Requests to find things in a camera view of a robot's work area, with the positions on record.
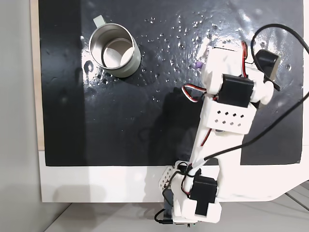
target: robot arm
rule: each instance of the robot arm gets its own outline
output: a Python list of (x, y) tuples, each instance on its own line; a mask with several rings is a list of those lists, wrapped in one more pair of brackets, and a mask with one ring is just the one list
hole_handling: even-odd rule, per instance
[[(229, 196), (228, 179), (231, 170), (240, 164), (239, 151), (218, 157), (220, 170), (201, 172), (210, 154), (242, 144), (249, 133), (259, 103), (268, 104), (273, 96), (272, 82), (264, 82), (264, 73), (253, 65), (244, 66), (243, 53), (220, 48), (207, 48), (202, 67), (202, 83), (207, 93), (200, 114), (200, 123), (190, 158), (190, 168), (178, 161), (170, 183), (173, 193), (172, 218), (175, 223), (197, 221), (216, 223), (220, 220), (219, 201)], [(169, 175), (162, 177), (164, 185)]]
[[(253, 52), (256, 36), (267, 28), (281, 28), (288, 31), (309, 54), (309, 46), (303, 38), (281, 24), (265, 25), (253, 36), (251, 52), (254, 65), (245, 64), (246, 51), (238, 53), (220, 48), (207, 49), (207, 59), (202, 69), (202, 83), (205, 88), (190, 86), (205, 95), (190, 162), (176, 162), (175, 167), (168, 167), (160, 179), (159, 188), (171, 207), (171, 219), (163, 224), (174, 222), (189, 225), (198, 221), (216, 223), (221, 215), (219, 202), (273, 200), (308, 179), (304, 175), (307, 173), (308, 160), (304, 164), (276, 167), (276, 170), (280, 170), (280, 174), (273, 173), (275, 168), (270, 165), (265, 167), (263, 170), (267, 171), (269, 181), (256, 176), (257, 168), (252, 170), (240, 166), (240, 148), (264, 136), (309, 98), (307, 93), (263, 132), (242, 144), (244, 135), (251, 128), (259, 104), (269, 103), (273, 88), (280, 90), (271, 79), (277, 71), (279, 57), (266, 50), (260, 50), (256, 55)], [(197, 101), (188, 96), (185, 87), (183, 92), (192, 102)], [(218, 159), (219, 167), (205, 168), (204, 164), (214, 157)], [(280, 186), (277, 189), (273, 185), (274, 181), (293, 177), (297, 177), (297, 181), (287, 182), (284, 187)], [(244, 179), (247, 184), (249, 180), (254, 181), (254, 184), (244, 186), (241, 181)], [(172, 193), (170, 199), (166, 195), (168, 190)]]

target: black mat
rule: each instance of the black mat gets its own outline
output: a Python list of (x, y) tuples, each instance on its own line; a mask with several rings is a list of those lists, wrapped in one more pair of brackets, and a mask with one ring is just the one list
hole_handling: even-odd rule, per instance
[[(202, 103), (182, 94), (200, 85), (193, 69), (202, 39), (212, 45), (248, 43), (268, 23), (303, 34), (302, 0), (40, 0), (42, 97), (48, 166), (148, 166), (188, 160)], [(142, 53), (138, 71), (117, 79), (88, 52), (92, 19), (125, 26)], [(282, 56), (276, 93), (259, 110), (245, 141), (302, 97), (302, 47), (281, 30), (267, 30), (257, 45)], [(302, 107), (256, 144), (242, 165), (300, 161)]]

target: wooden edge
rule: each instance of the wooden edge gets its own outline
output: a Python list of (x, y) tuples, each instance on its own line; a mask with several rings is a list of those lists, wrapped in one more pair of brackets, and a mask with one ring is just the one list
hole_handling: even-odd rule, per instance
[(42, 83), (41, 83), (39, 0), (30, 0), (30, 15), (31, 15), (32, 63), (33, 63), (34, 98), (35, 98), (38, 150), (44, 151), (45, 146), (44, 146), (44, 124), (43, 124)]

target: metal cup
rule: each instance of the metal cup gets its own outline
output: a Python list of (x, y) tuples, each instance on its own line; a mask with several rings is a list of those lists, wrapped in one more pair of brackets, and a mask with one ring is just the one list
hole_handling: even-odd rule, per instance
[(97, 26), (89, 41), (93, 59), (116, 77), (131, 76), (140, 66), (141, 58), (135, 39), (126, 28), (106, 23), (101, 15), (93, 21)]

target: black cable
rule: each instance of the black cable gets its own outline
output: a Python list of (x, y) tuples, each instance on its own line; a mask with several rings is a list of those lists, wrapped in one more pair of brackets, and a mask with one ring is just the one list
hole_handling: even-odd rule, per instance
[[(254, 40), (256, 38), (256, 36), (261, 32), (263, 31), (264, 29), (267, 29), (267, 28), (281, 28), (281, 29), (284, 29), (286, 31), (288, 31), (289, 33), (291, 33), (295, 38), (297, 38), (297, 40), (301, 43), (301, 45), (304, 47), (304, 49), (307, 51), (307, 53), (309, 54), (309, 47), (308, 45), (306, 44), (306, 42), (304, 41), (304, 39), (294, 30), (292, 30), (291, 28), (285, 26), (285, 25), (282, 25), (282, 24), (268, 24), (268, 25), (265, 25), (263, 27), (261, 27), (259, 30), (257, 30), (257, 32), (254, 34), (253, 38), (252, 38), (252, 41), (251, 41), (251, 53), (252, 53), (252, 57), (255, 61), (255, 64), (257, 66), (258, 69), (261, 69), (261, 66), (259, 65), (256, 57), (255, 57), (255, 54), (254, 54), (254, 51), (253, 51), (253, 45), (254, 45)], [(295, 103), (289, 110), (287, 110), (283, 115), (281, 115), (274, 123), (272, 123), (269, 127), (267, 127), (264, 131), (262, 131), (259, 135), (257, 135), (255, 138), (251, 139), (250, 141), (244, 143), (244, 144), (241, 144), (241, 145), (238, 145), (238, 146), (235, 146), (235, 147), (231, 147), (229, 149), (226, 149), (226, 150), (223, 150), (223, 151), (219, 151), (219, 152), (216, 152), (210, 156), (207, 156), (204, 158), (204, 160), (208, 160), (208, 159), (211, 159), (211, 158), (214, 158), (216, 156), (219, 156), (221, 154), (224, 154), (226, 152), (230, 152), (230, 151), (234, 151), (234, 150), (237, 150), (237, 149), (240, 149), (240, 148), (244, 148), (244, 147), (247, 147), (253, 143), (255, 143), (256, 141), (258, 141), (260, 138), (262, 138), (264, 135), (266, 135), (269, 131), (271, 131), (276, 125), (278, 125), (285, 117), (287, 117), (294, 109), (296, 109), (297, 107), (299, 107), (307, 98), (309, 97), (309, 92), (301, 99), (299, 100), (297, 103)]]
[(162, 195), (164, 197), (164, 199), (166, 200), (166, 202), (173, 207), (173, 204), (171, 202), (169, 202), (169, 200), (167, 199), (167, 197), (165, 196), (165, 192), (166, 190), (168, 190), (168, 188), (170, 187), (170, 184), (172, 183), (172, 179), (175, 177), (175, 175), (177, 174), (182, 174), (180, 171), (175, 171), (174, 174), (172, 175), (172, 177), (169, 180), (168, 185), (165, 187), (165, 189), (162, 191)]
[(285, 195), (287, 195), (289, 198), (291, 198), (293, 201), (295, 201), (297, 204), (299, 204), (301, 207), (303, 207), (304, 209), (309, 211), (309, 208), (307, 206), (305, 206), (304, 204), (302, 204), (300, 201), (298, 201), (296, 198), (292, 197), (289, 193), (285, 193)]
[(159, 212), (157, 212), (156, 214), (155, 214), (155, 216), (154, 216), (154, 219), (155, 219), (155, 221), (156, 222), (158, 222), (158, 223), (162, 223), (162, 220), (159, 220), (158, 219), (158, 216), (159, 216), (159, 214), (161, 214), (163, 211), (164, 211), (165, 209), (161, 209)]

